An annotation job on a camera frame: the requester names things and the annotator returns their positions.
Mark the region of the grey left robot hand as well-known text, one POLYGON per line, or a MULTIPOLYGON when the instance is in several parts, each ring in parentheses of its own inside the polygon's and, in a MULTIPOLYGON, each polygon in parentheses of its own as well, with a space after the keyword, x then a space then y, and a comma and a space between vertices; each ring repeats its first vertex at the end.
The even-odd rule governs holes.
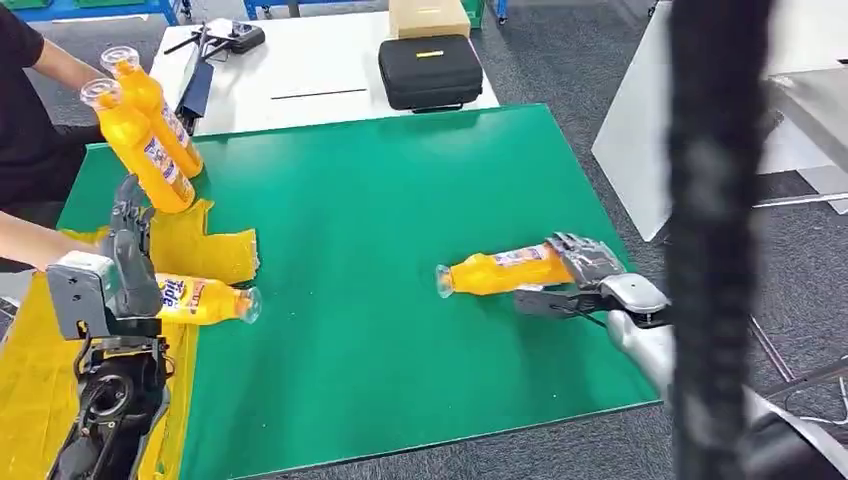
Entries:
POLYGON ((125 176, 115 191, 108 234, 101 243, 101 253, 117 269, 112 311, 118 318, 154 318, 162 308, 150 257, 155 213, 138 176, 125 176))

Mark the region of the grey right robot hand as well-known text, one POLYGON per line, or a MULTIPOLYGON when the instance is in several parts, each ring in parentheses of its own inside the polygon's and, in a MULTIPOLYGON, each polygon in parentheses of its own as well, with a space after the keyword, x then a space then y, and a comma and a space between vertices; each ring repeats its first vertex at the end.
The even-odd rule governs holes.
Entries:
POLYGON ((610 294, 601 292, 601 281, 626 272, 615 253, 601 241, 571 233, 554 232, 545 244, 552 247, 566 271, 571 274, 571 290, 528 290, 513 292, 513 305, 525 315, 550 317, 582 317, 604 326, 591 317, 596 312, 608 312, 617 303, 610 294))

